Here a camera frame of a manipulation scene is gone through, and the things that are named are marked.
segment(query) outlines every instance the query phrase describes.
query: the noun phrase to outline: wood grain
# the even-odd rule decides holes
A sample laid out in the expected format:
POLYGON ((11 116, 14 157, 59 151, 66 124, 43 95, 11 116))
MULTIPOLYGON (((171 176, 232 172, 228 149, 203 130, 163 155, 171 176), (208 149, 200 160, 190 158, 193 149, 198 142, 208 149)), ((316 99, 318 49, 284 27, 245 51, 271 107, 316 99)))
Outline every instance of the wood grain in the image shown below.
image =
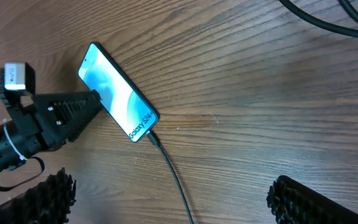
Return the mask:
MULTIPOLYGON (((295 2, 358 28, 336 0, 295 2)), ((198 223, 274 223, 265 198, 279 175, 358 213, 358 39, 276 0, 0 0, 0 67, 28 61, 38 93, 86 90, 76 71, 94 40, 159 110, 155 131, 198 223)), ((0 203, 66 167, 79 183, 73 223, 188 222, 159 152, 130 143, 105 112, 40 156, 45 174, 0 203)), ((4 172, 0 183, 36 170, 4 172)))

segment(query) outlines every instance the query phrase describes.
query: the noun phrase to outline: charging cable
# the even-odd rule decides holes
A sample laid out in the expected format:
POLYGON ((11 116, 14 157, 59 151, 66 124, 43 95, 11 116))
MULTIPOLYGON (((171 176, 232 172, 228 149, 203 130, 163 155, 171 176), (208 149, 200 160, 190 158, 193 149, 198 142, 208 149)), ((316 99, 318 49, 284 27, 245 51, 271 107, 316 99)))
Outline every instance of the charging cable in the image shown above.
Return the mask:
POLYGON ((162 157, 164 158, 165 162, 167 163, 169 169, 171 170, 172 176, 175 179, 175 182, 177 183, 177 186, 178 186, 178 189, 179 189, 179 192, 181 195, 181 199, 183 200, 183 204, 185 204, 185 208, 186 208, 187 215, 189 217, 190 224, 194 224, 193 218, 191 217, 189 205, 187 204, 187 201, 186 201, 185 193, 183 192, 183 189, 179 182, 179 178, 178 178, 175 170, 173 169, 171 162, 169 161, 169 158, 167 156, 167 153, 165 152, 164 147, 162 146, 160 140, 158 139, 157 135, 153 131, 147 132, 147 138, 161 152, 162 157))

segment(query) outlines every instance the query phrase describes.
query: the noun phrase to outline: phone with lit screen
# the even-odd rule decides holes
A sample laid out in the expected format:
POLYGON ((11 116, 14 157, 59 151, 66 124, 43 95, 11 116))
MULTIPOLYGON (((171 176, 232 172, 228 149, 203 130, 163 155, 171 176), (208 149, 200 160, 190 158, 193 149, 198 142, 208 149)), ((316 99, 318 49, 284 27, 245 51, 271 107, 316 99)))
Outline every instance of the phone with lit screen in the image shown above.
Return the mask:
POLYGON ((101 44, 89 45, 78 75, 100 94, 102 105, 131 141, 139 141, 157 123, 157 110, 101 44))

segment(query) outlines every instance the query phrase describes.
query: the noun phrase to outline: white zip tie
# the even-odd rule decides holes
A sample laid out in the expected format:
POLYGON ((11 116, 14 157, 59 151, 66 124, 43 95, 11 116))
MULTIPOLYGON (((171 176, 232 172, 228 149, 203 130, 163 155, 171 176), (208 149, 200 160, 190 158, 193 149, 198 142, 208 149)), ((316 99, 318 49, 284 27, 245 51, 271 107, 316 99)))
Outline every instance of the white zip tie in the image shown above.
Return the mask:
POLYGON ((6 123, 7 123, 7 119, 4 118, 3 119, 4 122, 4 133, 5 133, 5 137, 7 139, 7 141, 9 142, 9 144, 12 146, 13 150, 15 150, 16 154, 19 156, 20 160, 22 161, 28 161, 28 159, 26 157, 24 157, 15 147, 15 145, 13 145, 13 142, 11 140, 11 138, 9 137, 9 134, 7 133, 7 129, 6 129, 6 123))

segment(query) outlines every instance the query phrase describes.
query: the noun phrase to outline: table surface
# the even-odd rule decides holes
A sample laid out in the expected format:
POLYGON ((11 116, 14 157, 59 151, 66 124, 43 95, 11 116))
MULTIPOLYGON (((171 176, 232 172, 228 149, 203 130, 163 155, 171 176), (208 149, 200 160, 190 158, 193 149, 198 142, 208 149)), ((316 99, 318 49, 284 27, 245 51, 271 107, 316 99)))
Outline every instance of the table surface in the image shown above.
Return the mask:
MULTIPOLYGON (((296 3, 358 28, 336 0, 296 3)), ((159 110, 155 132, 198 223, 275 223, 265 198, 279 175, 358 213, 358 39, 277 0, 0 0, 0 67, 29 62, 37 93, 86 90, 77 70, 91 41, 159 110)), ((104 111, 40 156, 44 174, 0 204, 65 167, 78 181, 70 223, 188 223, 159 152, 131 143, 104 111)), ((0 184, 37 169, 3 172, 0 184)))

